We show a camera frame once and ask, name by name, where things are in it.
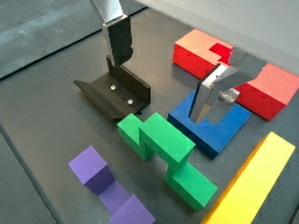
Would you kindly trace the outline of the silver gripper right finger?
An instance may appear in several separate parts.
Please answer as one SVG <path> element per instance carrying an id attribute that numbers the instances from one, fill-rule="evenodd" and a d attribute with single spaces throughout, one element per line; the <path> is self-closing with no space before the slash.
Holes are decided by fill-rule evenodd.
<path id="1" fill-rule="evenodd" d="M 198 84 L 188 117 L 198 123 L 218 102 L 228 105 L 239 97 L 235 89 L 254 80 L 266 66 L 266 62 L 240 49 L 234 49 L 228 56 L 230 66 L 218 64 Z"/>

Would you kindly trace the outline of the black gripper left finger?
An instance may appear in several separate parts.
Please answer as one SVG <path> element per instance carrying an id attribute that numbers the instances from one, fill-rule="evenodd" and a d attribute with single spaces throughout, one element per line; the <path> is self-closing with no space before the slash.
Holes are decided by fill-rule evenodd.
<path id="1" fill-rule="evenodd" d="M 132 57 L 131 19 L 124 14 L 119 0 L 89 0 L 97 13 L 115 67 Z"/>

